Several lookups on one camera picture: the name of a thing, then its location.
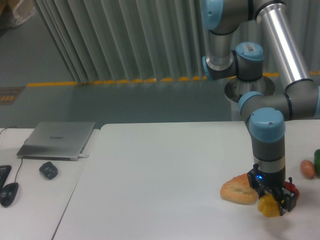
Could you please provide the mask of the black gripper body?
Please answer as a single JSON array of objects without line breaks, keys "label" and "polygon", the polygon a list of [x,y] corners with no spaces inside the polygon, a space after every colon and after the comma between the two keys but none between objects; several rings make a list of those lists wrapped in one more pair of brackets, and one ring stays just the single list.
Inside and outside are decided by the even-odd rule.
[{"label": "black gripper body", "polygon": [[253,169],[247,173],[250,187],[254,184],[264,186],[265,191],[274,194],[275,188],[285,187],[286,167],[277,172],[263,172],[259,170],[259,165],[255,163]]}]

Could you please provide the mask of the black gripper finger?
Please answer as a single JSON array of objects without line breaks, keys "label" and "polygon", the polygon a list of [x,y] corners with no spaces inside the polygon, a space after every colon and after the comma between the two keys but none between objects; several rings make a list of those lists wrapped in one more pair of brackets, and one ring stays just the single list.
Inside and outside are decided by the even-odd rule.
[{"label": "black gripper finger", "polygon": [[251,188],[258,194],[258,199],[266,194],[265,187],[261,184],[253,184]]},{"label": "black gripper finger", "polygon": [[290,212],[296,207],[298,192],[277,187],[274,189],[274,199],[279,207],[279,215],[283,216],[286,212]]}]

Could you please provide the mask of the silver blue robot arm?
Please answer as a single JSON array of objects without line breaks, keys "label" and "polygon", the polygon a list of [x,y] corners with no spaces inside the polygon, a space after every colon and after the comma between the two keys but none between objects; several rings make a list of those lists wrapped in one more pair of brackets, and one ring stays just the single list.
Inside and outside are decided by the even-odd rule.
[{"label": "silver blue robot arm", "polygon": [[[298,193],[286,186],[286,121],[317,116],[320,88],[311,79],[286,16],[283,0],[204,0],[201,18],[209,33],[209,51],[202,64],[208,79],[234,77],[245,84],[233,91],[251,137],[254,164],[247,174],[259,197],[271,194],[281,215],[294,209]],[[254,42],[231,49],[233,32],[255,21],[263,30],[282,78],[284,92],[267,95],[264,53]]]}]

